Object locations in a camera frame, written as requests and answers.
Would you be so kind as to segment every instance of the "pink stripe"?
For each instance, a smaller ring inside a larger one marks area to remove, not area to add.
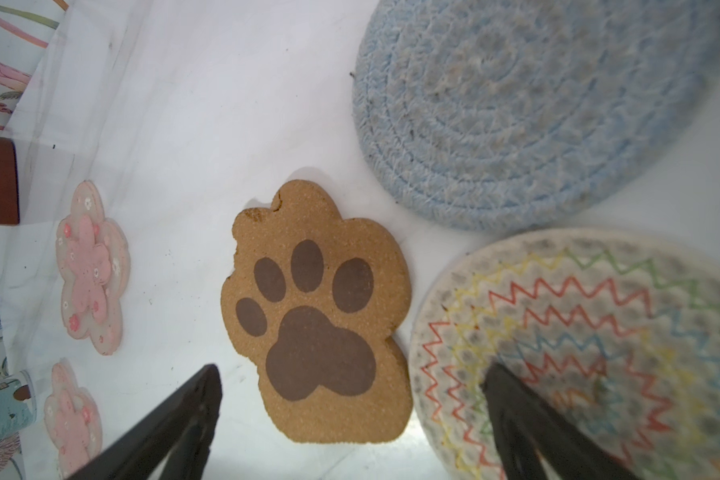
[[[19,38],[26,40],[27,42],[29,42],[31,44],[36,44],[37,46],[42,47],[42,48],[46,48],[48,46],[48,42],[43,42],[39,38],[33,37],[32,35],[26,33],[24,30],[21,30],[20,28],[16,28],[12,24],[9,24],[2,18],[0,18],[0,27],[5,28],[10,33],[16,35]]]

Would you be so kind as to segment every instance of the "paw-shaped cork coaster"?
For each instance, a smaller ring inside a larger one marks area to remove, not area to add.
[[[70,214],[56,232],[56,261],[64,278],[61,318],[74,339],[89,336],[98,353],[112,355],[123,337],[120,296],[128,283],[125,236],[104,217],[91,182],[78,185]]]
[[[59,470],[66,478],[101,452],[101,417],[64,365],[54,365],[50,381],[53,393],[45,401],[45,427],[59,449]]]
[[[296,442],[387,442],[412,409],[392,339],[411,303],[394,238],[343,220],[304,180],[235,219],[235,271],[221,294],[230,339],[259,372],[264,407]]]

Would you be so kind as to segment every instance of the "white table surface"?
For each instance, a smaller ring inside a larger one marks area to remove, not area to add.
[[[288,179],[316,180],[344,216],[400,243],[412,321],[438,274],[500,237],[449,230],[398,206],[367,168],[349,73],[375,0],[77,0],[12,117],[22,225],[0,227],[0,312],[10,368],[67,358],[96,398],[107,447],[202,365],[224,398],[205,478],[422,478],[447,474],[412,420],[377,446],[299,445],[267,417],[250,361],[230,343],[220,289],[235,216]],[[112,357],[61,323],[54,232],[91,179],[130,245],[125,333]],[[618,226],[720,262],[720,82],[641,178],[558,225]],[[42,424],[22,433],[32,478],[56,478]]]

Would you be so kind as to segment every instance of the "illustrated wallpaper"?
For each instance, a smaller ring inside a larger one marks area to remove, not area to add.
[[[0,0],[0,135],[69,5]]]

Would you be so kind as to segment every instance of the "white coaster with colorful zigzag stitching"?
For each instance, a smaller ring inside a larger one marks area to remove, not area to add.
[[[409,368],[418,416],[456,478],[504,478],[480,391],[493,360],[639,477],[720,480],[720,268],[703,256],[634,234],[542,230],[444,274]]]

